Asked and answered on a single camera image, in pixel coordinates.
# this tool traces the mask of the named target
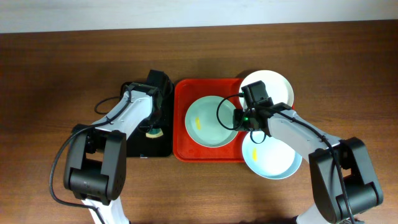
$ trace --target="white background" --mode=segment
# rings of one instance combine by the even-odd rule
[[[398,0],[0,0],[0,32],[398,19]]]

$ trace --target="table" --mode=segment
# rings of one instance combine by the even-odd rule
[[[269,24],[0,35],[0,222],[92,223],[54,202],[50,166],[94,105],[150,69],[184,78],[273,70],[292,84],[295,109],[322,130],[362,139],[384,203],[359,215],[398,220],[398,21]],[[110,109],[108,102],[102,109]],[[63,188],[66,153],[55,173]],[[308,164],[267,180],[245,164],[189,164],[174,156],[128,159],[124,212],[136,223],[239,223],[294,217],[313,203]]]

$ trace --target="white plate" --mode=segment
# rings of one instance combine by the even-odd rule
[[[266,84],[268,96],[272,98],[274,104],[282,102],[293,106],[294,94],[289,81],[281,74],[270,70],[260,70],[248,75],[239,87],[239,92],[242,92],[242,87],[257,81],[262,81]],[[246,109],[244,98],[240,97],[239,101],[242,107]]]
[[[230,143],[238,134],[222,127],[216,117],[218,104],[223,100],[219,96],[205,96],[196,100],[185,115],[185,128],[189,136],[198,144],[206,147],[221,147]],[[218,115],[221,122],[233,127],[235,106],[228,100],[220,106]]]
[[[264,137],[262,131],[253,132],[253,140],[261,142]],[[251,141],[250,133],[242,143],[244,161],[256,174],[268,179],[284,179],[294,174],[300,167],[302,157],[286,143],[266,137],[263,143]]]

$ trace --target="light blue plate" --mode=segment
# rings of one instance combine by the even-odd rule
[[[222,127],[216,117],[217,106],[223,100],[219,96],[205,96],[196,100],[185,115],[185,128],[189,136],[198,144],[206,147],[221,147],[230,143],[237,131]],[[220,106],[218,116],[221,122],[233,127],[235,106],[228,100]]]
[[[253,132],[253,140],[261,142],[264,133]],[[302,156],[286,143],[266,137],[261,144],[251,141],[250,133],[243,139],[242,154],[244,161],[256,174],[268,179],[279,180],[290,177],[299,169]]]

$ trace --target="tray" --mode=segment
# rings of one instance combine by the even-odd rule
[[[210,148],[197,144],[185,129],[185,114],[190,105],[204,96],[227,97],[237,94],[241,78],[185,79],[175,87],[173,153],[183,162],[244,162],[242,142],[246,135],[239,132],[229,144]],[[230,99],[236,108],[242,108],[238,97]]]

